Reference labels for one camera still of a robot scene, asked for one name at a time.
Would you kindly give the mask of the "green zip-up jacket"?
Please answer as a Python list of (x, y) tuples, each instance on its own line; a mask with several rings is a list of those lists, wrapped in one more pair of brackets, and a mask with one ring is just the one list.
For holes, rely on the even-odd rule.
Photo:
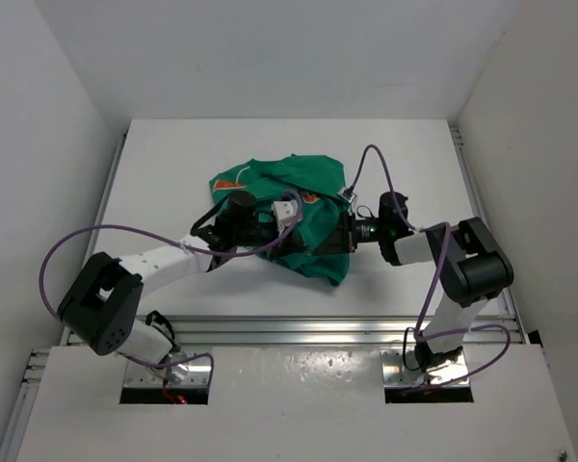
[(347, 254), (317, 256), (315, 249), (331, 234), (340, 215), (348, 209), (338, 193), (345, 187), (343, 164), (327, 155), (292, 154), (279, 160), (251, 159), (222, 171), (209, 181), (214, 203), (229, 193), (244, 190), (257, 199), (259, 210), (270, 211), (285, 190), (302, 197), (301, 221), (295, 228), (304, 250), (277, 259), (263, 253), (271, 263), (307, 278), (322, 278), (339, 286), (350, 268)]

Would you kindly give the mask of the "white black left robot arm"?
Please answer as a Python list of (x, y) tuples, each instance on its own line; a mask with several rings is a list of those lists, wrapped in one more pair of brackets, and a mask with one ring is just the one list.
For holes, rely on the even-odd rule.
[(158, 313), (137, 318), (140, 302), (174, 282), (218, 269), (230, 260), (270, 253), (291, 237), (302, 199), (284, 191), (260, 209), (253, 194), (233, 191), (177, 241), (137, 254), (93, 254), (60, 302), (59, 320), (97, 355), (116, 353), (171, 384), (185, 381), (192, 362)]

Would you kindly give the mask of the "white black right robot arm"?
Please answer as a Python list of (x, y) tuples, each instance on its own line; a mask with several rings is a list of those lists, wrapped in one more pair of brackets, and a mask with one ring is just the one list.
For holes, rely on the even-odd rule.
[[(408, 226), (407, 197), (398, 192), (381, 195), (376, 217), (357, 218), (353, 212), (343, 212), (314, 253), (349, 254), (366, 243), (376, 243), (382, 259), (393, 267), (435, 264), (426, 306), (413, 328), (412, 358), (405, 363), (412, 372), (426, 372), (457, 359), (464, 335), (480, 311), (514, 280), (510, 259), (481, 218), (413, 230)], [(442, 288), (443, 295), (432, 319), (424, 325), (436, 287)]]

